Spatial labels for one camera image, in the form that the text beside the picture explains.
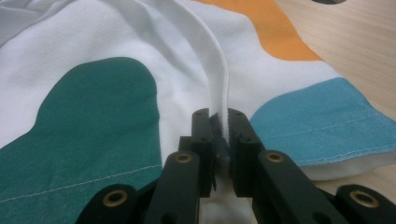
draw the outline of wooden table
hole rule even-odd
[[[303,41],[370,103],[396,120],[396,1],[275,0]],[[396,203],[396,165],[349,178],[317,182],[330,193],[346,184],[377,190]]]

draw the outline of green patch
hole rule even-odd
[[[112,58],[69,71],[33,129],[0,150],[0,223],[73,223],[98,190],[161,173],[155,81]]]

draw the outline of light blue patch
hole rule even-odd
[[[344,78],[278,96],[250,122],[266,148],[287,153],[300,166],[396,149],[396,122]]]

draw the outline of orange patch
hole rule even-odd
[[[197,0],[246,15],[254,24],[262,48],[273,57],[287,61],[318,61],[273,0]]]

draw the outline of brass insert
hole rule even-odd
[[[376,208],[379,206],[379,201],[375,197],[358,189],[350,191],[349,196],[353,201],[355,201],[355,203],[365,207]]]
[[[270,152],[268,153],[265,158],[267,158],[268,161],[273,161],[273,162],[282,162],[283,161],[283,156],[280,155],[279,153],[275,152]]]
[[[191,161],[191,159],[192,159],[192,156],[187,153],[179,154],[176,156],[176,161],[178,161],[178,162],[186,163],[186,162]]]
[[[123,189],[115,189],[109,192],[103,199],[103,204],[107,207],[116,207],[125,203],[128,194]]]

